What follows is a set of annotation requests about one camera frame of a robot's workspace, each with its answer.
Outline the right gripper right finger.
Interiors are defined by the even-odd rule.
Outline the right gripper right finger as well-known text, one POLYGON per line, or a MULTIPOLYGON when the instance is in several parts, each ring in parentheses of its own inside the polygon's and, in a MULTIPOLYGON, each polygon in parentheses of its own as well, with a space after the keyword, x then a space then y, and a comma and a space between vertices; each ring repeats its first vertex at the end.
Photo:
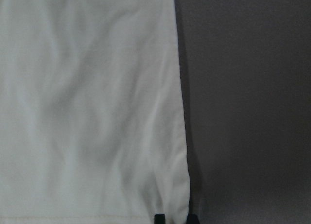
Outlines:
POLYGON ((193 213, 188 214, 186 224, 200 224, 198 216, 193 213))

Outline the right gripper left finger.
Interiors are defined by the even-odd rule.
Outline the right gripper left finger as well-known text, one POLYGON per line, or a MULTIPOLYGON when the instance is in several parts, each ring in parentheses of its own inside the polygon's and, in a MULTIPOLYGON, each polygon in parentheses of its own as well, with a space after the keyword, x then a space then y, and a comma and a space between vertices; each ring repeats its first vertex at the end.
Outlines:
POLYGON ((154 224, 166 224, 165 214, 155 214, 154 215, 154 224))

